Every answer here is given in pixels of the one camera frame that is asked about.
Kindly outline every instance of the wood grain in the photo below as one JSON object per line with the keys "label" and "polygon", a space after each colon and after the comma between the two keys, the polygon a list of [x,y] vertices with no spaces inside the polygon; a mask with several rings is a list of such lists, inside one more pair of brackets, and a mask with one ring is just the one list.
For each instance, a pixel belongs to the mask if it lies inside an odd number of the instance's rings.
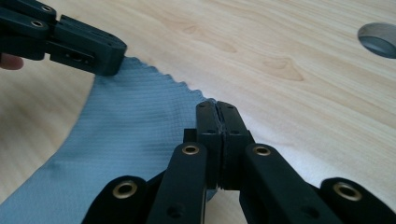
{"label": "wood grain", "polygon": [[[309,183],[362,184],[396,210],[396,62],[357,38],[393,1],[42,1],[124,40],[128,56],[238,107]],[[93,75],[45,60],[0,71],[0,202],[73,127]],[[236,192],[206,223],[243,223]]]}

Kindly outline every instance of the table surface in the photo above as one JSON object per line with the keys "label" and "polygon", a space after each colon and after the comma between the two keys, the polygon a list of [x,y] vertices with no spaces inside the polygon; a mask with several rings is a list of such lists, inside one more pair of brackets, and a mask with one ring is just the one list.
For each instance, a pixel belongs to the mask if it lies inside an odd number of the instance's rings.
{"label": "table surface", "polygon": [[[396,61],[357,38],[396,24],[394,1],[43,3],[110,32],[128,57],[235,105],[257,142],[310,184],[352,179],[396,210]],[[60,147],[93,74],[46,59],[0,71],[0,202]],[[245,223],[238,192],[206,205],[206,223]]]}

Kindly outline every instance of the blue microfiber cloth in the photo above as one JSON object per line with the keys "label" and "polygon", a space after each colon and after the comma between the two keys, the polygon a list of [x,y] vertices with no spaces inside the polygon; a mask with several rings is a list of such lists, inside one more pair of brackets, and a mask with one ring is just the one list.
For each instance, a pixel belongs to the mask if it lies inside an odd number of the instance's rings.
{"label": "blue microfiber cloth", "polygon": [[0,223],[80,223],[102,188],[122,175],[166,169],[205,98],[136,58],[95,77],[62,147],[0,205]]}

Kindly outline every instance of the wooden table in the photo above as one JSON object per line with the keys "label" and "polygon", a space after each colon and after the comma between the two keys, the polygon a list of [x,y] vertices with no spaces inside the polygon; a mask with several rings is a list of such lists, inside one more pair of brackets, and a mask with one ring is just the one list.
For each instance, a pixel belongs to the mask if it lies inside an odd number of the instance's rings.
{"label": "wooden table", "polygon": [[[393,1],[42,1],[118,36],[137,57],[238,107],[257,142],[307,182],[362,184],[396,210],[396,61],[357,38],[396,24]],[[0,202],[62,144],[93,75],[45,60],[0,71]],[[237,192],[206,223],[244,223]]]}

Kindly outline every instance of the gray cloth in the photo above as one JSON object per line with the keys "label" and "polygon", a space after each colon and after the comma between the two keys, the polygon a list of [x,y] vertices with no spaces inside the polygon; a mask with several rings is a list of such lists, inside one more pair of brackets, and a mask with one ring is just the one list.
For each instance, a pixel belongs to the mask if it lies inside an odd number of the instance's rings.
{"label": "gray cloth", "polygon": [[32,177],[0,205],[0,223],[80,223],[112,179],[151,179],[164,169],[183,130],[195,127],[205,98],[136,58],[114,77],[96,77],[77,124]]}

